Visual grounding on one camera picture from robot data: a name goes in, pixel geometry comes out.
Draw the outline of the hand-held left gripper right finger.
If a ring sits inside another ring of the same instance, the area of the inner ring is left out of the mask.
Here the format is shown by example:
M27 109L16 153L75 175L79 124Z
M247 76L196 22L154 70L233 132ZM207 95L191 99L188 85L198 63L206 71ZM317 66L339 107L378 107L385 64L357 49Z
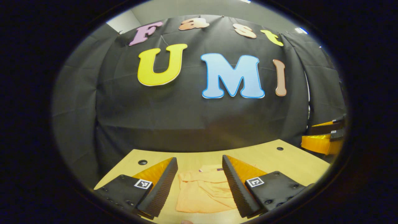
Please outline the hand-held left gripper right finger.
M263 215L307 188L280 171L266 173L229 155L223 155L222 166L242 218Z

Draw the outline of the orange T-shirt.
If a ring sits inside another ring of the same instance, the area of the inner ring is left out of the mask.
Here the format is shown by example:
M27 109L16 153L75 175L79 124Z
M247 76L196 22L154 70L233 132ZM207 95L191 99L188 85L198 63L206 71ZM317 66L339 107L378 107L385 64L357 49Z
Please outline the orange T-shirt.
M217 213L237 209L221 164L181 172L178 179L176 211Z

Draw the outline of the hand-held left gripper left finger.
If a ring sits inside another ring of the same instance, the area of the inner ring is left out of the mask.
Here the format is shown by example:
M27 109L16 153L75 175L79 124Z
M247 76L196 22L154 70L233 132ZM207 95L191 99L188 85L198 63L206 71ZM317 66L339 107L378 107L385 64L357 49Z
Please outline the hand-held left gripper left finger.
M153 220L165 205L177 171L177 158L171 157L134 176L121 174L94 192L126 215Z

